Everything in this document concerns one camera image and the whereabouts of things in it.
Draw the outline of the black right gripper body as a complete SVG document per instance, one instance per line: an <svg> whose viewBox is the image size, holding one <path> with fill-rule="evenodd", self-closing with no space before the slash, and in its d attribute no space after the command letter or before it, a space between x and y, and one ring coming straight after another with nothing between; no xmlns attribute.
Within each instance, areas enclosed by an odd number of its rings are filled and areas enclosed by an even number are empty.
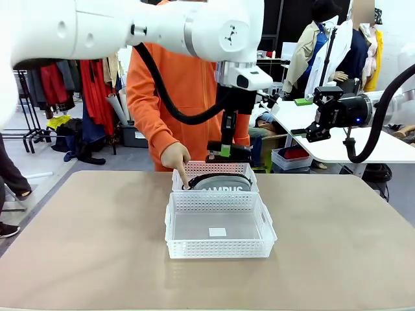
<svg viewBox="0 0 415 311"><path fill-rule="evenodd" d="M368 104L362 96L331 98L319 107L319 125L325 128L362 126L368 118Z"/></svg>

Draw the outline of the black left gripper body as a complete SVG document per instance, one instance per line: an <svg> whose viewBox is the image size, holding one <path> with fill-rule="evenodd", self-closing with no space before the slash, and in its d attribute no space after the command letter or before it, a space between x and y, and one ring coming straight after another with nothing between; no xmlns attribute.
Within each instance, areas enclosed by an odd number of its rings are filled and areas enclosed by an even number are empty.
<svg viewBox="0 0 415 311"><path fill-rule="evenodd" d="M257 91L217 85L217 104L225 110L237 111L238 114L251 114L256 96Z"/></svg>

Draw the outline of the person's right hand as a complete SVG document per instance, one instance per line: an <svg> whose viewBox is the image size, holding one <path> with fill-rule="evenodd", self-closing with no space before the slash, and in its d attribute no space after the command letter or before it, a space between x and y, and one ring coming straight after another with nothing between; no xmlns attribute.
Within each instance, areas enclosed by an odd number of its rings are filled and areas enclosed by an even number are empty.
<svg viewBox="0 0 415 311"><path fill-rule="evenodd" d="M188 149L182 143L173 143L161 154L161 163L166 168L177 170L185 189L189 187L189 179L185 172L186 164L191 160Z"/></svg>

